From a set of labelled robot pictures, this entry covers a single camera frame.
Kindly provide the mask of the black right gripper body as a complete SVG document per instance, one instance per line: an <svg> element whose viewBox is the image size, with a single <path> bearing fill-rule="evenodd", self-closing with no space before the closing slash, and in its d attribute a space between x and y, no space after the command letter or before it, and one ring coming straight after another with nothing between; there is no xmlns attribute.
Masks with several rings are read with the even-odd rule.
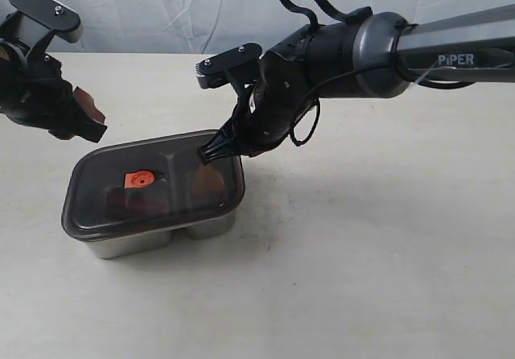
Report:
<svg viewBox="0 0 515 359"><path fill-rule="evenodd" d="M198 152L204 164L254 157L277 148L310 109L309 86L291 80L259 80L245 90L228 121Z"/></svg>

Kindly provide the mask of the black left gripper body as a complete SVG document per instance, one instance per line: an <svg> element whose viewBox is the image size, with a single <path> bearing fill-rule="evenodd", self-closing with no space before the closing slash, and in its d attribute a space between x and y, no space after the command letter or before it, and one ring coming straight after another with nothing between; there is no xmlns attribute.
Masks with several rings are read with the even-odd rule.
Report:
<svg viewBox="0 0 515 359"><path fill-rule="evenodd" d="M50 55L29 73L1 57L1 114L20 126L46 130L59 140L80 137L100 142L107 125L95 122L73 96L74 86L62 77L62 64Z"/></svg>

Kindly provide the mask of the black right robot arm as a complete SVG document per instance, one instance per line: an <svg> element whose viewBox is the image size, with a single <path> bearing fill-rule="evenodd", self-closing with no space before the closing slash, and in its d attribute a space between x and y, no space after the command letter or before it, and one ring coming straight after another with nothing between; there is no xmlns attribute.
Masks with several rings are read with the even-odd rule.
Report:
<svg viewBox="0 0 515 359"><path fill-rule="evenodd" d="M354 23L307 25L269 49L246 43L196 65L203 89L231 85L229 119L199 149L210 163L254 157L283 141L329 98L389 99L409 86L461 89L514 80L514 9L501 6L431 23L393 12Z"/></svg>

